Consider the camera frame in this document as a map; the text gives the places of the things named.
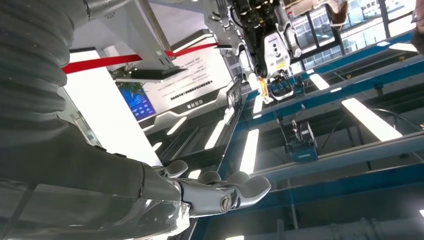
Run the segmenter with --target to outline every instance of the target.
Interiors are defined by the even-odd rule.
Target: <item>ceiling light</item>
[[[247,134],[244,146],[243,158],[241,159],[240,171],[247,174],[253,173],[256,160],[256,148],[258,146],[259,129],[251,130]]]
[[[342,88],[341,88],[341,87],[334,88],[333,90],[331,90],[331,91],[330,91],[330,93],[335,93],[335,92],[338,92],[338,91],[340,91],[340,90],[342,90]]]
[[[194,170],[192,172],[190,172],[190,174],[188,175],[189,179],[198,179],[200,176],[200,173],[202,172],[202,170]]]
[[[388,47],[389,49],[408,51],[408,52],[418,52],[414,45],[410,43],[396,43]]]
[[[356,98],[350,98],[341,102],[367,129],[380,141],[388,141],[402,137],[396,129],[369,110]]]
[[[316,73],[309,76],[309,78],[319,90],[328,89],[330,87],[330,85],[320,75]]]
[[[225,240],[245,240],[245,236],[233,236],[233,237],[227,237]]]
[[[226,124],[225,119],[218,122],[218,124],[215,127],[215,130],[213,130],[212,135],[210,135],[209,140],[204,146],[205,150],[215,147],[215,144],[217,144],[218,138],[220,137],[225,124]]]
[[[155,145],[153,145],[153,151],[158,150],[158,148],[162,145],[162,142],[158,142]]]
[[[143,128],[142,130],[143,130],[143,132],[146,132],[147,130],[149,130],[149,129],[151,129],[151,128],[153,128],[155,125],[153,124],[153,125],[150,125],[150,126],[147,126],[147,127],[145,127],[145,128]]]
[[[183,118],[181,118],[176,124],[175,124],[175,126],[173,126],[172,128],[171,128],[171,130],[169,130],[169,132],[166,134],[166,135],[171,135],[171,134],[173,134],[173,133],[175,133],[175,131],[181,126],[181,124],[183,124],[184,123],[184,121],[185,120],[187,120],[187,117],[185,116],[185,117],[183,117]]]
[[[225,110],[225,115],[224,115],[225,124],[228,124],[230,122],[233,115],[234,115],[234,107],[231,107],[230,109],[227,108],[227,110]]]
[[[258,95],[256,97],[256,99],[254,100],[254,105],[253,105],[253,113],[259,113],[260,111],[262,111],[262,96]]]
[[[379,46],[379,47],[385,47],[385,46],[387,46],[389,44],[390,44],[390,42],[388,42],[388,41],[381,41],[381,42],[377,43],[377,46]]]

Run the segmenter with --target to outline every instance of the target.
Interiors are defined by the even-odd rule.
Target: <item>glass window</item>
[[[311,57],[308,57],[303,60],[305,68],[312,69],[317,65],[326,63],[328,61],[334,60],[342,56],[342,52],[340,51],[339,46],[335,46],[323,52],[317,53]]]
[[[388,24],[388,29],[390,30],[390,36],[394,37],[409,30],[412,30],[416,27],[415,23],[411,23],[412,15],[403,17],[397,21]]]
[[[308,18],[306,16],[300,17],[293,21],[293,26],[296,29],[297,41],[299,42],[299,47],[302,50],[307,49],[311,45],[315,45],[311,26],[309,25]]]
[[[343,31],[378,19],[382,15],[378,0],[374,0],[373,2],[370,2],[370,0],[350,0],[348,3],[349,12],[347,14],[346,23],[343,26]]]
[[[343,33],[341,37],[348,54],[386,39],[386,33],[380,18]]]
[[[312,19],[313,28],[315,29],[316,38],[320,46],[334,41],[329,16],[324,6],[311,12],[310,18]]]
[[[415,9],[414,0],[385,0],[388,19],[395,19],[412,12]]]

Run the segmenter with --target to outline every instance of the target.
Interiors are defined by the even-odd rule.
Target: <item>gray robot arm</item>
[[[0,1],[0,239],[148,239],[172,233],[183,218],[247,207],[268,192],[257,177],[174,178],[181,168],[107,153],[57,118],[74,29],[129,1]]]

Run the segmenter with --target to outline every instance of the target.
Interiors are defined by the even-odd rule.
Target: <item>white wall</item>
[[[92,50],[72,53],[70,62],[98,58],[97,51]],[[151,166],[162,165],[105,67],[67,77],[66,92],[103,148]]]

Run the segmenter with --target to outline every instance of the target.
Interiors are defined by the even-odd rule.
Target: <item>robot leg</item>
[[[252,90],[260,89],[260,86],[257,83],[255,66],[247,46],[242,42],[234,26],[231,27],[229,31],[232,52],[234,55],[238,56],[238,62],[240,63],[243,80],[249,82]]]
[[[293,29],[292,22],[283,8],[284,3],[280,1],[278,6],[275,6],[275,15],[278,19],[278,31],[284,34],[285,41],[293,54],[293,57],[298,58],[302,55],[302,50],[296,43],[296,32]]]

